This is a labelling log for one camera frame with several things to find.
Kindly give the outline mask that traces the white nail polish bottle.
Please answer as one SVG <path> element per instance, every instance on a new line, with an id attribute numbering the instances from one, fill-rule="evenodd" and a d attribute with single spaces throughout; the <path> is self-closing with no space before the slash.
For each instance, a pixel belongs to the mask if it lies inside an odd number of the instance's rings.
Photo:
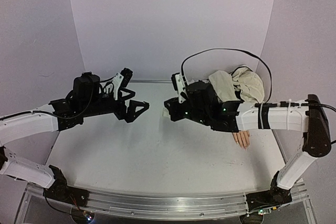
<path id="1" fill-rule="evenodd" d="M 163 110 L 162 110 L 162 116 L 164 118 L 170 118 L 170 113 L 169 113 L 169 111 L 168 111 L 167 108 L 163 108 Z"/>

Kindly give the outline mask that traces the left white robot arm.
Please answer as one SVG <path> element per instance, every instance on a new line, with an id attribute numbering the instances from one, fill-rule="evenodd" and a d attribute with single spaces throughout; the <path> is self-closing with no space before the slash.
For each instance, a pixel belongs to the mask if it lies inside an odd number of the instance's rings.
<path id="1" fill-rule="evenodd" d="M 71 190 L 65 185 L 59 168 L 18 157 L 6 149 L 6 144 L 39 133 L 68 130 L 92 116 L 114 114 L 118 120 L 134 122 L 150 105 L 133 100 L 135 92 L 127 89 L 132 75 L 125 68 L 102 81 L 98 75 L 85 72 L 74 79 L 73 88 L 64 99 L 2 117 L 1 174 L 49 188 L 59 201 L 68 200 Z"/>

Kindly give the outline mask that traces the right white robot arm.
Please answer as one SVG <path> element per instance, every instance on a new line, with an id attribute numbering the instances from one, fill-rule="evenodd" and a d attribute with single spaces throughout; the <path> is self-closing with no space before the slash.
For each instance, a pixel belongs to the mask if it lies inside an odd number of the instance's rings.
<path id="1" fill-rule="evenodd" d="M 173 122 L 188 119 L 213 131 L 230 133 L 251 130 L 303 133 L 299 149 L 275 176 L 278 188 L 289 190 L 315 160 L 331 151 L 329 122 L 324 112 L 326 105 L 314 94 L 297 102 L 219 102 L 210 83 L 198 81 L 185 86 L 177 80 L 173 86 L 178 96 L 164 102 Z"/>

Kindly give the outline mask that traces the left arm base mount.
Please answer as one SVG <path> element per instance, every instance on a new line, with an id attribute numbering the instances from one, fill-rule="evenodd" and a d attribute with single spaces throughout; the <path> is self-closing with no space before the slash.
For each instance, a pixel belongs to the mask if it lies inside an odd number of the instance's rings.
<path id="1" fill-rule="evenodd" d="M 69 186 L 61 169 L 53 165 L 49 165 L 49 168 L 53 172 L 54 182 L 49 188 L 44 188 L 43 195 L 48 199 L 85 207 L 88 202 L 89 191 Z"/>

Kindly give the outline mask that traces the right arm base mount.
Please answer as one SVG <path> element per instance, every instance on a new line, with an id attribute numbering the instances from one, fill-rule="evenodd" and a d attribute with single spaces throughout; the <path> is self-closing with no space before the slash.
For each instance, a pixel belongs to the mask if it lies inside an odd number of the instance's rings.
<path id="1" fill-rule="evenodd" d="M 248 193 L 246 195 L 246 202 L 249 214 L 264 209 L 280 207 L 282 205 L 292 202 L 292 196 L 290 190 L 278 187 L 277 184 L 278 175 L 279 171 L 275 173 L 271 181 L 269 190 Z"/>

